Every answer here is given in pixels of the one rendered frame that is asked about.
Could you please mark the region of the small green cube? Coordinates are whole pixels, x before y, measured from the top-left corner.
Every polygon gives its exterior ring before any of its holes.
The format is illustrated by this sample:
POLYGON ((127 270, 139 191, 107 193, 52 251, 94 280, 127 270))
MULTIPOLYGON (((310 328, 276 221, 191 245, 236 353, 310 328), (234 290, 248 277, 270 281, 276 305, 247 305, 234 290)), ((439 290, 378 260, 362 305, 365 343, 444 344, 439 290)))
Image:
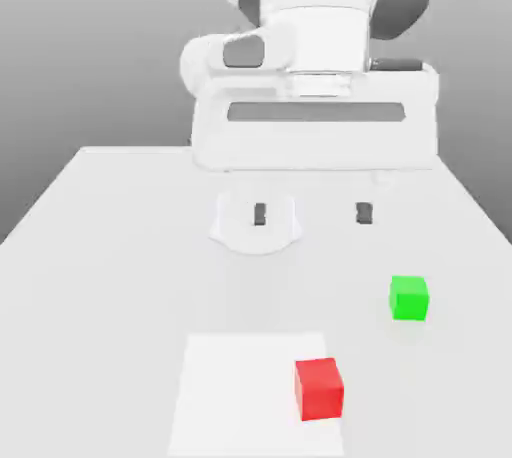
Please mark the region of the small green cube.
POLYGON ((391 278, 389 305, 394 320, 424 321, 430 302, 428 286, 423 277, 391 278))

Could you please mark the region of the small red cube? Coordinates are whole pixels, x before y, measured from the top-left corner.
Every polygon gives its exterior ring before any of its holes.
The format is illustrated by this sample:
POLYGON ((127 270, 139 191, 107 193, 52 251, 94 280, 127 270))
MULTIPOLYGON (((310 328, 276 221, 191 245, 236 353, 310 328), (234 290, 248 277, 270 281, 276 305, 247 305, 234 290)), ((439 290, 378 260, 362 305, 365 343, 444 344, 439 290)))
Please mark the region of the small red cube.
POLYGON ((294 392, 302 421, 342 416, 344 383, 334 358, 296 361, 294 392))

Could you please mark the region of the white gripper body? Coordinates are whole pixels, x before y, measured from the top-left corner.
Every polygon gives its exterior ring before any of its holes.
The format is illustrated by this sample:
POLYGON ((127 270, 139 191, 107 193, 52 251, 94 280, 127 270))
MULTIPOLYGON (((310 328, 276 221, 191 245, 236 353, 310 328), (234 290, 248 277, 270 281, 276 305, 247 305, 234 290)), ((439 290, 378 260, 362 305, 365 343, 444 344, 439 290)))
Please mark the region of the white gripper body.
POLYGON ((265 74, 246 71, 206 82, 196 96, 191 146, 195 162, 212 171, 428 169, 438 155, 439 75, 416 71, 265 74), (292 121, 275 114, 231 121, 235 102, 277 103, 310 113, 322 105, 397 104, 398 122, 292 121))

